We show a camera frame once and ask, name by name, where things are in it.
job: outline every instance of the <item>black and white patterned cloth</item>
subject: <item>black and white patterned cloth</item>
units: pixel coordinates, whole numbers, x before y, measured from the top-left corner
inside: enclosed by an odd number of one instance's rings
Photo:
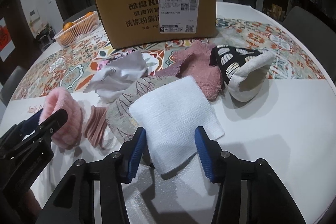
[[[210,55],[210,66],[220,68],[224,82],[228,85],[232,75],[252,58],[267,51],[266,49],[251,50],[236,48],[225,44],[214,47]]]

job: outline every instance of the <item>orange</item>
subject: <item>orange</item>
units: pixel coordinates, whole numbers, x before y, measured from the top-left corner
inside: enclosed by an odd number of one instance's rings
[[[71,40],[73,40],[70,33],[64,33],[64,34],[62,34],[61,35],[61,39],[62,40],[66,40],[67,39],[67,42],[71,42]]]
[[[91,15],[93,15],[94,14],[94,12],[88,12],[86,15],[85,15],[85,18],[87,18],[87,17],[89,17],[89,16],[91,16]]]
[[[74,24],[72,22],[68,22],[64,25],[63,27],[63,32],[65,32],[66,30],[68,30],[69,28],[71,28]]]

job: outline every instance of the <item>fabric pile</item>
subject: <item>fabric pile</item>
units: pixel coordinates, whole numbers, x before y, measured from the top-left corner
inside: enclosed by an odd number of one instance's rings
[[[84,93],[94,90],[107,107],[91,107],[83,137],[93,147],[105,149],[115,138],[120,143],[131,140],[141,126],[157,172],[171,172],[196,153],[194,131],[198,126],[212,140],[224,135],[209,101],[223,88],[238,101],[251,100],[260,91],[274,56],[265,49],[195,41],[175,51],[173,59],[175,63],[154,76],[147,76],[140,51],[101,61]],[[69,119],[53,141],[69,149],[77,144],[83,118],[67,90],[56,88],[47,96],[40,121],[59,108],[68,112]]]

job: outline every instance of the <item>tablecloth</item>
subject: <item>tablecloth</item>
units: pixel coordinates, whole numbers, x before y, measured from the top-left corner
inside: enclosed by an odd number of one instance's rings
[[[69,92],[83,91],[97,72],[100,62],[130,50],[142,52],[148,74],[154,75],[174,63],[174,51],[190,47],[196,40],[235,47],[268,48],[276,55],[267,74],[270,79],[325,79],[308,54],[276,26],[217,18],[216,28],[218,35],[215,38],[172,40],[115,50],[100,24],[89,36],[32,66],[12,100],[46,96],[57,86],[63,86]]]

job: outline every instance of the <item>pink towel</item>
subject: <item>pink towel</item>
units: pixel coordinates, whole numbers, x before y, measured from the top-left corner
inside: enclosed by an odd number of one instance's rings
[[[204,44],[195,41],[191,47],[173,53],[176,63],[155,73],[155,76],[183,76],[191,75],[201,88],[205,97],[213,101],[221,90],[221,72],[218,66],[209,65],[213,43]]]
[[[72,98],[64,87],[53,89],[45,98],[40,124],[60,108],[63,108],[68,113],[68,121],[51,139],[59,147],[71,149],[80,138],[83,115],[77,101]]]

